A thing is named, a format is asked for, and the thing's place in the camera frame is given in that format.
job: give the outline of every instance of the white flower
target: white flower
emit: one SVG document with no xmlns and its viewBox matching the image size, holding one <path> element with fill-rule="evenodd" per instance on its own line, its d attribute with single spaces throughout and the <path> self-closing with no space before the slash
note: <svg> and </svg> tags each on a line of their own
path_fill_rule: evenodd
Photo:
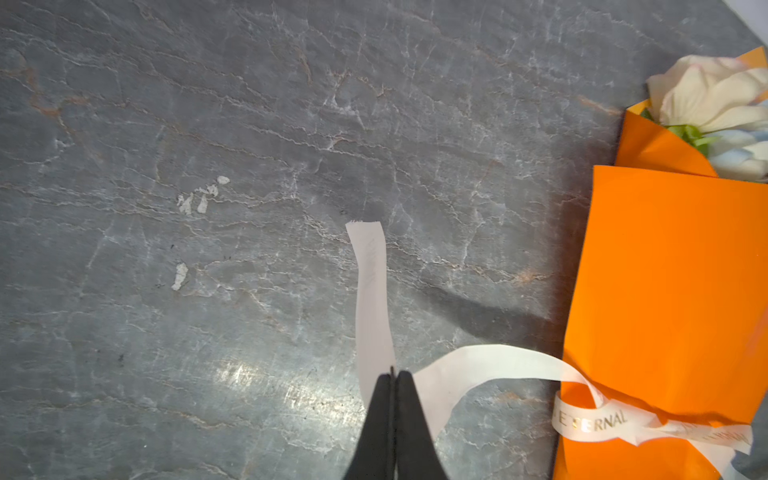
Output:
<svg viewBox="0 0 768 480">
<path fill-rule="evenodd" d="M 710 144 L 709 161 L 721 178 L 768 182 L 768 131 L 722 130 Z"/>
<path fill-rule="evenodd" d="M 654 120 L 693 125 L 703 133 L 768 124 L 768 107 L 750 105 L 765 90 L 768 68 L 749 69 L 736 58 L 689 55 L 648 78 Z"/>
</svg>

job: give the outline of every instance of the bouquet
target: bouquet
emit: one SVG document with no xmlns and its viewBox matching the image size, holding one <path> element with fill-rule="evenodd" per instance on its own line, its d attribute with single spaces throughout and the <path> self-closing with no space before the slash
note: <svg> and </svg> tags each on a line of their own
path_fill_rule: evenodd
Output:
<svg viewBox="0 0 768 480">
<path fill-rule="evenodd" d="M 414 382 L 435 438 L 491 379 L 562 382 L 556 480 L 738 480 L 768 389 L 768 89 L 763 49 L 685 57 L 628 109 L 594 189 L 563 359 L 465 346 Z M 358 263 L 356 348 L 368 405 L 395 368 L 381 225 L 347 224 Z"/>
<path fill-rule="evenodd" d="M 766 66 L 759 48 L 649 78 L 617 166 L 594 172 L 564 360 L 662 422 L 749 424 L 768 389 Z M 697 446 L 562 439 L 554 477 L 743 478 Z"/>
</svg>

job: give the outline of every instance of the white paint chip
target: white paint chip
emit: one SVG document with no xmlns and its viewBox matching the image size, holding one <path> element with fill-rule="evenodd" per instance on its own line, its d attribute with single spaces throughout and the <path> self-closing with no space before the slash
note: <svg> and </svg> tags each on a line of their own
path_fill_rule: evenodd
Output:
<svg viewBox="0 0 768 480">
<path fill-rule="evenodd" d="M 196 188 L 196 192 L 200 192 L 201 194 L 209 194 L 213 197 L 219 196 L 219 187 L 216 186 L 216 184 L 208 185 L 205 188 Z"/>
<path fill-rule="evenodd" d="M 181 284 L 187 278 L 188 271 L 190 271 L 190 269 L 187 268 L 186 263 L 179 263 L 176 265 L 176 280 L 174 280 L 174 284 L 170 286 L 172 290 L 178 291 L 181 288 Z"/>
<path fill-rule="evenodd" d="M 197 205 L 197 212 L 199 214 L 204 214 L 208 211 L 208 197 L 203 195 L 203 198 L 200 199 L 200 205 Z"/>
<path fill-rule="evenodd" d="M 192 214 L 192 200 L 194 200 L 194 194 L 190 194 L 189 198 L 184 199 L 179 207 L 179 211 L 185 215 Z"/>
</svg>

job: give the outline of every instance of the orange wrapping paper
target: orange wrapping paper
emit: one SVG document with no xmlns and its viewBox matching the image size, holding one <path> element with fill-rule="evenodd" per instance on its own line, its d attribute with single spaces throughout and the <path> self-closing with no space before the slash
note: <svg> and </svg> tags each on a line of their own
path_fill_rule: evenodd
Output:
<svg viewBox="0 0 768 480">
<path fill-rule="evenodd" d="M 766 66 L 762 48 L 743 59 Z M 564 360 L 662 420 L 750 423 L 768 389 L 768 186 L 718 178 L 645 105 L 627 112 L 617 166 L 594 170 Z M 562 396 L 594 407 L 581 386 Z M 555 480 L 719 477 L 679 439 L 561 439 L 554 467 Z"/>
</svg>

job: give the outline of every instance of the marble countertop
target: marble countertop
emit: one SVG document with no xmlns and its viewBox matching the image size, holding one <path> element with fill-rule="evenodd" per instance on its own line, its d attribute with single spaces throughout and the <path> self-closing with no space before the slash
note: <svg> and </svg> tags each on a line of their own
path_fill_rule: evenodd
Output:
<svg viewBox="0 0 768 480">
<path fill-rule="evenodd" d="M 558 355 L 622 110 L 758 43 L 720 0 L 3 2 L 3 475 L 340 478 L 350 220 L 384 226 L 401 367 Z M 449 476 L 548 478 L 554 389 L 473 391 Z"/>
</svg>

